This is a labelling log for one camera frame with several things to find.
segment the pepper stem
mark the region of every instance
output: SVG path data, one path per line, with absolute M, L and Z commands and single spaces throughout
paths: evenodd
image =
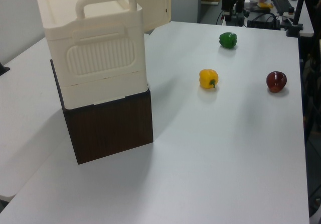
M 213 85 L 213 88 L 215 88 L 215 79 L 212 79 L 212 80 L 210 81 L 210 85 Z

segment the yellow bell pepper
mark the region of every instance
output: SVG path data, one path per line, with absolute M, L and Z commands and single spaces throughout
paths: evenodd
M 200 71 L 200 85 L 203 88 L 215 88 L 215 84 L 219 82 L 219 75 L 212 69 L 204 69 Z
M 257 4 L 260 8 L 273 8 L 273 5 L 271 3 L 264 3 L 264 2 L 259 2 Z

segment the black stand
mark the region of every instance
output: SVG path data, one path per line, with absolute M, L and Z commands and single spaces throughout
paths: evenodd
M 289 26 L 289 29 L 286 31 L 286 36 L 287 37 L 298 37 L 299 32 L 301 30 L 303 30 L 302 24 L 297 24 L 296 26 L 291 25 L 291 26 Z
M 3 67 L 2 64 L 0 63 L 0 76 L 2 74 L 5 74 L 6 72 L 8 72 L 10 70 L 10 68 L 8 67 Z

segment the dark wooden box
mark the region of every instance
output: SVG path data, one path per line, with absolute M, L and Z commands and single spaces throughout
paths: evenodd
M 50 62 L 78 164 L 153 142 L 149 90 L 107 103 L 65 109 Z

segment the table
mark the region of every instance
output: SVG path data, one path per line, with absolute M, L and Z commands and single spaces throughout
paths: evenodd
M 10 201 L 68 135 L 45 39 L 0 77 L 0 200 Z
M 294 9 L 296 9 L 297 0 L 296 1 L 289 1 L 289 2 L 294 7 Z M 278 15 L 275 7 L 273 7 L 273 9 L 271 9 L 271 12 L 275 15 Z M 312 23 L 311 23 L 305 2 L 303 3 L 303 6 L 302 6 L 301 15 L 299 18 L 299 23 L 303 24 L 303 30 L 300 31 L 300 36 L 301 37 L 312 37 L 314 34 L 314 30 L 312 27 Z
M 232 29 L 228 50 L 218 39 Z M 145 44 L 154 143 L 77 165 L 66 137 L 0 223 L 308 223 L 297 47 L 280 31 L 155 29 Z M 206 68 L 216 90 L 199 87 Z M 288 79 L 278 94 L 265 83 L 273 70 Z

